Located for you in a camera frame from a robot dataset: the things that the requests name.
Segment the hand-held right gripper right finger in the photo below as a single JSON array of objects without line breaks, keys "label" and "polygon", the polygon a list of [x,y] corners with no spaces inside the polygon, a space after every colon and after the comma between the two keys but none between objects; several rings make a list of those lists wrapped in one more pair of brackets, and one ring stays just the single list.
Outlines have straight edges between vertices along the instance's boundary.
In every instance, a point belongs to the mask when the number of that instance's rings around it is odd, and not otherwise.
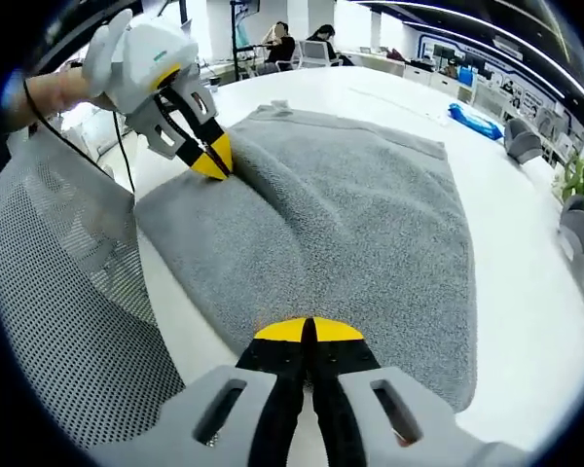
[{"label": "hand-held right gripper right finger", "polygon": [[313,409],[332,466],[524,466],[526,454],[483,442],[452,407],[397,367],[383,367],[359,331],[307,321]]}]

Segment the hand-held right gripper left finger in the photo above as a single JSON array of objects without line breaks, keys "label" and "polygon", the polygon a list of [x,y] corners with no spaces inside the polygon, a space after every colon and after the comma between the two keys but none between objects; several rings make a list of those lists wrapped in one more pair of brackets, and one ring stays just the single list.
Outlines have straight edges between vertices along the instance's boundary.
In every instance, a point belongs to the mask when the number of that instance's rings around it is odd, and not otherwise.
[{"label": "hand-held right gripper left finger", "polygon": [[99,466],[283,466],[303,405],[296,318],[259,331],[233,366],[219,366],[167,401],[155,425],[99,445]]}]

